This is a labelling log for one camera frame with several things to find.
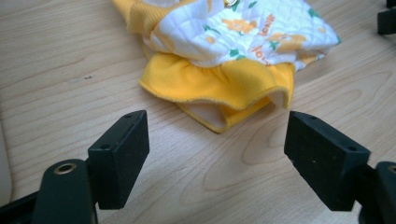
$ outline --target white quilted fabric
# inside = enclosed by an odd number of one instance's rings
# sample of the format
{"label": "white quilted fabric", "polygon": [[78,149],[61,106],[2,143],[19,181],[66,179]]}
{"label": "white quilted fabric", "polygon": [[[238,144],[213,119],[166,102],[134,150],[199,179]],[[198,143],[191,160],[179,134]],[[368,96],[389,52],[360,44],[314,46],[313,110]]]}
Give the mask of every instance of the white quilted fabric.
{"label": "white quilted fabric", "polygon": [[144,41],[200,67],[248,58],[300,70],[340,39],[303,0],[238,0],[231,8],[222,0],[197,0],[172,10]]}

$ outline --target screw hole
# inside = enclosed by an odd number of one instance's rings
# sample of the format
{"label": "screw hole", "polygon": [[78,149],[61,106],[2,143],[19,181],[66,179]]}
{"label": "screw hole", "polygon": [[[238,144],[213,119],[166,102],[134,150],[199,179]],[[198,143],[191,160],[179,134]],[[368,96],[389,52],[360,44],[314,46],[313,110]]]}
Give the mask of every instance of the screw hole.
{"label": "screw hole", "polygon": [[349,149],[351,151],[357,151],[358,150],[356,147],[347,147],[347,149]]}
{"label": "screw hole", "polygon": [[390,165],[389,170],[396,175],[396,165]]}
{"label": "screw hole", "polygon": [[56,175],[65,175],[65,174],[72,172],[76,168],[77,168],[77,166],[75,163],[62,164],[62,165],[56,167],[54,173]]}
{"label": "screw hole", "polygon": [[110,145],[109,144],[104,144],[104,145],[101,145],[100,148],[101,149],[108,149],[108,148],[110,148]]}

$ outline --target light wood tabletop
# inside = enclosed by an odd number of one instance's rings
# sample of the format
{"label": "light wood tabletop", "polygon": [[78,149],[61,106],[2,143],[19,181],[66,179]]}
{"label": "light wood tabletop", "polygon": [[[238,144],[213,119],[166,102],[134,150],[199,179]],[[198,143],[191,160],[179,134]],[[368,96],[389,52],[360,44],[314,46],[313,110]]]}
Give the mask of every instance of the light wood tabletop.
{"label": "light wood tabletop", "polygon": [[[309,0],[343,43],[295,74],[290,110],[319,117],[396,161],[396,37],[376,34],[385,1]],[[217,134],[138,84],[148,62],[110,0],[0,0],[0,121],[12,200],[119,117],[148,111],[150,154],[120,211],[101,223],[357,223],[331,212],[284,155],[289,111],[268,105]]]}

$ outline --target black object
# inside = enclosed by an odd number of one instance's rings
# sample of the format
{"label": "black object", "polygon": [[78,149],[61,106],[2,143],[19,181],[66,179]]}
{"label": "black object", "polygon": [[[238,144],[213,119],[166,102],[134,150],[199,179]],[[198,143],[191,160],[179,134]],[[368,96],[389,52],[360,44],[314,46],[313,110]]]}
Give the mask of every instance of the black object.
{"label": "black object", "polygon": [[377,28],[380,35],[396,34],[396,0],[387,0],[388,11],[377,14]]}
{"label": "black object", "polygon": [[52,165],[39,192],[0,208],[0,223],[97,223],[96,203],[122,208],[149,154],[146,111],[120,118],[88,154]]}
{"label": "black object", "polygon": [[290,112],[285,154],[332,211],[351,211],[360,223],[396,223],[396,163],[367,164],[370,151],[314,116]]}

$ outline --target baby clothing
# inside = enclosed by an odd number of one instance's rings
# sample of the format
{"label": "baby clothing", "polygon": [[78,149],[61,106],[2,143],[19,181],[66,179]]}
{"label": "baby clothing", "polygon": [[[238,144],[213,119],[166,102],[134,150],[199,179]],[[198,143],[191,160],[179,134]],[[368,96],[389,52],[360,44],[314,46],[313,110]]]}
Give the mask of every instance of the baby clothing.
{"label": "baby clothing", "polygon": [[113,0],[156,53],[140,84],[222,133],[269,103],[340,42],[303,0]]}

